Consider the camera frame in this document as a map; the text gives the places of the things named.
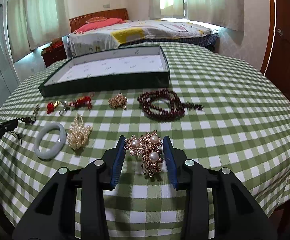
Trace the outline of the rose gold pearl brooch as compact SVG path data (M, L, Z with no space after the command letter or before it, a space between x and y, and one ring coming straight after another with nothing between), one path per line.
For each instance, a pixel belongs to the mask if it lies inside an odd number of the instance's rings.
M140 137L132 135L125 138L124 142L124 149L142 162L141 168L145 176L153 178L154 175L161 172L161 166L164 162L163 142L157 131L147 132Z

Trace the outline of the pale jade bangle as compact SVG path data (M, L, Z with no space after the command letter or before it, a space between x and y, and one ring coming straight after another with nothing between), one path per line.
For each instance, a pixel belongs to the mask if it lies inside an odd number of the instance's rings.
M62 150L66 138L66 130L59 122L48 123L35 137L34 153L42 160L53 159Z

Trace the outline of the red knot tassel charm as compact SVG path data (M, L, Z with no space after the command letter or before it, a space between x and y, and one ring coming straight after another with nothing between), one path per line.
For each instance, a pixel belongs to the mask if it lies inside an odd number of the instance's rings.
M89 110L92 109L92 98L94 97L94 93L92 92L89 95L82 96L76 100L73 100L69 103L69 107L73 109L78 109L81 107L87 107Z

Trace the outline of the black cord pendant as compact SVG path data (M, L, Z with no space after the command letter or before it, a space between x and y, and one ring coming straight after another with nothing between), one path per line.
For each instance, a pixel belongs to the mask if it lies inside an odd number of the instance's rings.
M36 116L26 116L26 117L21 117L17 118L17 121L20 121L24 123L24 127L27 128L29 125L33 125L36 121ZM22 139L25 137L25 134L14 132L13 130L10 131L13 137L16 139L22 141Z

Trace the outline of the dark green jewelry tray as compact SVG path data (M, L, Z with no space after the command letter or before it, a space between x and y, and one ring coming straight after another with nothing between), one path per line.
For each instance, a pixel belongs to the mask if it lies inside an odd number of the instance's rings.
M68 60L38 87L44 98L86 92L167 88L170 68L161 46L123 47Z

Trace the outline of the dark wooden nightstand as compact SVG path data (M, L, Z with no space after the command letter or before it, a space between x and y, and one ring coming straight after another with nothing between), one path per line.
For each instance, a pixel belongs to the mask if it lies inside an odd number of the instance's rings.
M54 49L51 53L45 53L41 55L46 67L49 67L56 61L64 60L67 58L65 51L65 45Z

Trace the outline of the red items on nightstand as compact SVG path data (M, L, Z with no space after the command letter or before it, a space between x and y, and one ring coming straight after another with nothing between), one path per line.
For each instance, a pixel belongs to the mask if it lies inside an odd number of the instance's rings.
M46 48L43 48L41 51L41 55L45 54L45 53L51 53L54 49L63 46L63 41L62 38L56 38L53 39L52 42L50 43L50 45Z

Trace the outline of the left window curtain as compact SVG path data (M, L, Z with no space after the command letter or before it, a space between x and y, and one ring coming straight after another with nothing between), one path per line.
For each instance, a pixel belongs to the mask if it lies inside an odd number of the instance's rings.
M67 0L7 0L7 28L14 62L69 34Z

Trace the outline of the window curtain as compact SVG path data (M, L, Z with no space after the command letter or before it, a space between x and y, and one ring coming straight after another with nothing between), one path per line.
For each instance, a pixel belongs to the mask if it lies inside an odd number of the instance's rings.
M244 0L149 0L149 17L184 18L244 31Z
M14 62L69 34L67 0L7 0L7 28Z

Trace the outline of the wooden headboard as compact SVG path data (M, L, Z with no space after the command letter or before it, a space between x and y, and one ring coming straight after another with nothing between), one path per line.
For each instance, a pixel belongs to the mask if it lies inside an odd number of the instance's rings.
M94 17L121 18L122 20L129 20L129 15L125 8L93 12L71 18L69 20L71 32L73 33L76 29L82 27L89 19Z

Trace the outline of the bed with patterned quilt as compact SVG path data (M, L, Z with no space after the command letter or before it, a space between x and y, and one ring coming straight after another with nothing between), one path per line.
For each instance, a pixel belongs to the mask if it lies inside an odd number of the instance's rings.
M123 21L102 28L84 25L67 36L67 54L77 57L143 42L181 42L212 47L218 31L179 19Z

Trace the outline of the patterned cushion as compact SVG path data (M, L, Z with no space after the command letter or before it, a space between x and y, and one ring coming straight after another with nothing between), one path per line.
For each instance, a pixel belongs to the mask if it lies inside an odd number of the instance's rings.
M105 21L105 20L107 20L107 18L104 16L96 16L96 17L92 17L92 18L88 19L86 21L86 24L101 22L101 21Z

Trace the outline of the pink pillow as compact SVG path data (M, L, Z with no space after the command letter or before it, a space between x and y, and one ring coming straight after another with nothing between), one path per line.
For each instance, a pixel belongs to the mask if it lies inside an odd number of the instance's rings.
M121 18L107 18L106 20L93 21L91 23L84 24L82 27L74 31L75 34L85 33L90 30L100 29L103 27L108 27L114 24L124 23L125 20Z

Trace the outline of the right window curtain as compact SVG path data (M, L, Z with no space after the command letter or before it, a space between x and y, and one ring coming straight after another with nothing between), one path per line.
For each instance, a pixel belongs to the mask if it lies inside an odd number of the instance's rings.
M149 0L149 17L184 18L244 31L244 0Z

